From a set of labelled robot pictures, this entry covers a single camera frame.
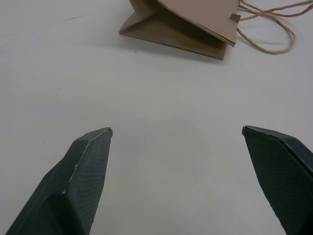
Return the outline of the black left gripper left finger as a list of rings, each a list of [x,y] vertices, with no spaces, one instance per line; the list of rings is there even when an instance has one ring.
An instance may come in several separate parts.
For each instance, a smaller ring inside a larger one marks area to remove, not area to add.
[[[106,127],[76,139],[40,181],[5,235],[89,235],[112,136]]]

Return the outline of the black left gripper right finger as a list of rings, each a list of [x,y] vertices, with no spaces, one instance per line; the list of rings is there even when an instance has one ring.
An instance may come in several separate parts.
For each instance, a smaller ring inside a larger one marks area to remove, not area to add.
[[[287,235],[313,235],[313,152],[295,137],[244,126],[259,185]]]

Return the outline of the brown paper bag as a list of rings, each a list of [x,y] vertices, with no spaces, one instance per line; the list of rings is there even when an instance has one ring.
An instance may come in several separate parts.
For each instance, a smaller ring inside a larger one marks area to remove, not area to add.
[[[251,46],[267,54],[283,54],[296,42],[295,33],[280,17],[297,17],[313,9],[313,0],[262,10],[245,0],[129,0],[134,13],[123,23],[119,34],[161,45],[180,48],[222,60],[227,45],[236,44],[240,34]],[[283,50],[265,49],[239,28],[247,18],[237,14],[241,8],[251,19],[265,17],[279,24],[290,36]]]

